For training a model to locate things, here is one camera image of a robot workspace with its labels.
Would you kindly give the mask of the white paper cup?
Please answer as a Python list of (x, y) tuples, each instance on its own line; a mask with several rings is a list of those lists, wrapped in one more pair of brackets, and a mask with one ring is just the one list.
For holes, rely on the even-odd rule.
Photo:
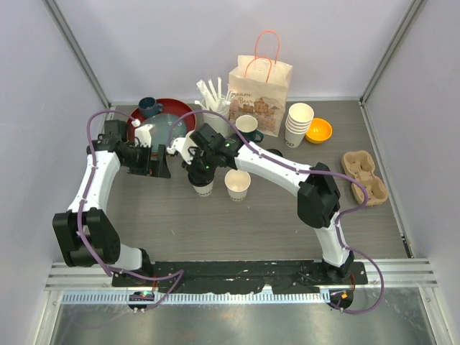
[(251, 185), (251, 177), (248, 172), (243, 170), (230, 170), (224, 178), (230, 199), (233, 201), (243, 201), (247, 196), (247, 191)]
[(200, 186), (193, 185), (193, 189), (200, 197), (209, 196), (213, 190), (213, 181), (211, 181), (207, 185), (200, 185)]

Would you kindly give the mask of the stack of black cup lids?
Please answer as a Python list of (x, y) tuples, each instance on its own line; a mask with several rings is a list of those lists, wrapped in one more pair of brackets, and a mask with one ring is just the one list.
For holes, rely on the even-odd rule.
[(283, 157), (283, 154), (278, 149), (267, 149), (263, 154), (267, 159), (274, 159), (275, 157)]

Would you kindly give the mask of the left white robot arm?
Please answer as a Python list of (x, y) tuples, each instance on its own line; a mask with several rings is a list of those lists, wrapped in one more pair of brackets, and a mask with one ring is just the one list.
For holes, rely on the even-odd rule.
[(120, 120), (104, 124), (104, 132), (88, 140), (86, 171), (73, 202), (52, 220), (64, 262), (69, 267), (100, 265), (111, 275), (127, 274), (139, 287), (152, 281), (154, 268), (143, 249), (121, 243), (106, 215), (111, 186), (121, 167), (133, 175), (169, 178), (165, 146), (152, 160), (151, 124), (135, 120), (134, 139), (127, 138), (127, 125)]

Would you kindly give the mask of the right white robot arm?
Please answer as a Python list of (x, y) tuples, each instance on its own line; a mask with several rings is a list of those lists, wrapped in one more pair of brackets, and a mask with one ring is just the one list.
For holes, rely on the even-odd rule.
[(185, 137), (174, 139), (170, 152), (178, 152), (194, 186), (208, 185), (218, 167), (257, 175), (297, 198), (298, 218), (315, 230), (322, 249), (324, 273), (339, 284), (351, 274), (353, 251), (348, 249), (339, 224), (340, 192), (329, 168), (311, 167), (277, 156), (239, 134), (228, 137), (204, 124)]

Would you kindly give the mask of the black lid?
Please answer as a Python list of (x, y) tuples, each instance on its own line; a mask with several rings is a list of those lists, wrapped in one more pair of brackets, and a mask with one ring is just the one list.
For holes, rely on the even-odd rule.
[(205, 187), (213, 182), (212, 179), (195, 178), (191, 175), (188, 176), (188, 179), (194, 187)]

